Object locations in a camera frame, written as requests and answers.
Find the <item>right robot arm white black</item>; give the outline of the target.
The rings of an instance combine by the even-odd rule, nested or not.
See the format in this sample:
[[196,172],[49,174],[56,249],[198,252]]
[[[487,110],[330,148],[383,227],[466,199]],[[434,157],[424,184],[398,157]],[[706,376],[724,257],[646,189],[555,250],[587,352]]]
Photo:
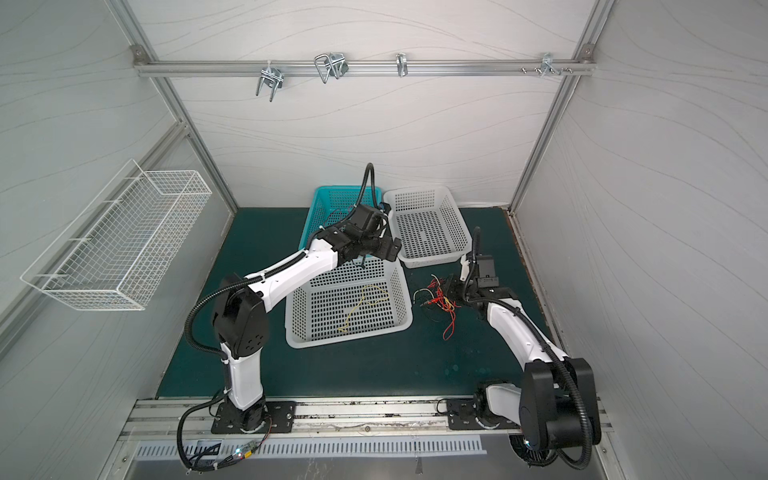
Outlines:
[[480,251],[481,230],[461,259],[461,273],[450,282],[450,300],[478,312],[504,340],[523,374],[519,383],[481,384],[466,406],[455,401],[446,413],[452,429],[501,430],[517,426],[513,452],[528,466],[557,460],[586,469],[602,439],[594,372],[583,358],[556,346],[525,313],[522,303],[500,284],[492,256]]

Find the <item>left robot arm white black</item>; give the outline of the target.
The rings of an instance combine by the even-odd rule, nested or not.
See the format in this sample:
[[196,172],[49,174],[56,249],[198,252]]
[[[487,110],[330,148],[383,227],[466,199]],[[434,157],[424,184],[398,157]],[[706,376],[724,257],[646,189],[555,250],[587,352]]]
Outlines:
[[[391,208],[377,201],[375,188],[375,167],[369,163],[353,207],[344,217],[316,230],[305,248],[273,266],[224,281],[191,309],[183,329],[186,342],[218,357],[227,368],[224,392],[214,403],[225,402],[245,422],[261,415],[265,403],[261,350],[269,337],[268,314],[288,294],[359,257],[397,260],[402,240],[393,235]],[[199,342],[193,333],[198,313],[210,302],[215,303],[211,323],[217,347]]]

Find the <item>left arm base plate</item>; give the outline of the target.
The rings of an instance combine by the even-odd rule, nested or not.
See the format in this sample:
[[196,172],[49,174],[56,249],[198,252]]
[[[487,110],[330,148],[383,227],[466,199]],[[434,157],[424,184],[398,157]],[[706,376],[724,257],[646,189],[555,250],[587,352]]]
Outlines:
[[211,427],[213,434],[290,433],[297,403],[260,400],[247,410],[225,400],[217,409]]

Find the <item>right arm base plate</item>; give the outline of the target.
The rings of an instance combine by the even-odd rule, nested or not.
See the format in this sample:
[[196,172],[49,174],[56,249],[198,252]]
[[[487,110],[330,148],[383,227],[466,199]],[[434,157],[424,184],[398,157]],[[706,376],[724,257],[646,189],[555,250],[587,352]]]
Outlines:
[[469,397],[441,398],[435,403],[438,416],[447,419],[450,431],[518,430],[512,420],[480,408],[478,400]]

